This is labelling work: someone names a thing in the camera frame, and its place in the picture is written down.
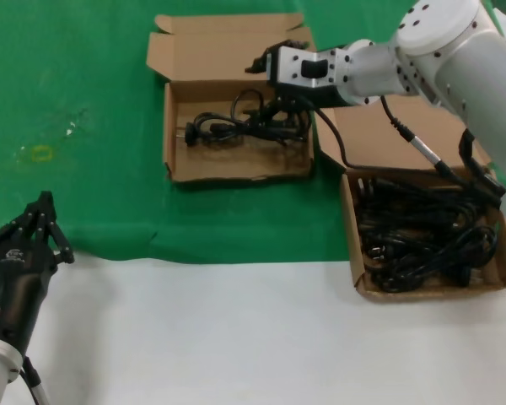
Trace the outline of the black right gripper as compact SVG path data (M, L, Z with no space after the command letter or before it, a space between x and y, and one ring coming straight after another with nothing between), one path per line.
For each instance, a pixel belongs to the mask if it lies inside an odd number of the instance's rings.
M259 57L253 60L253 63L245 69L245 72L265 73L268 56L285 46L305 50L310 46L310 43L301 40L284 40L269 46ZM261 102L257 109L246 111L246 115L251 120L267 127L309 127L310 114L300 103L320 109L350 106L341 97L335 85L308 88L291 84L276 84L274 89L277 94L288 97L276 97L266 104Z

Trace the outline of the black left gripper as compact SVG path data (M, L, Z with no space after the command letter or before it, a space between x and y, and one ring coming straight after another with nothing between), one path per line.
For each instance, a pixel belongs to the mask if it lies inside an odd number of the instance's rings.
M57 253L49 247L49 239ZM43 191L0 228L1 341L21 354L27 351L57 265L74 262L73 249L53 219L52 193Z

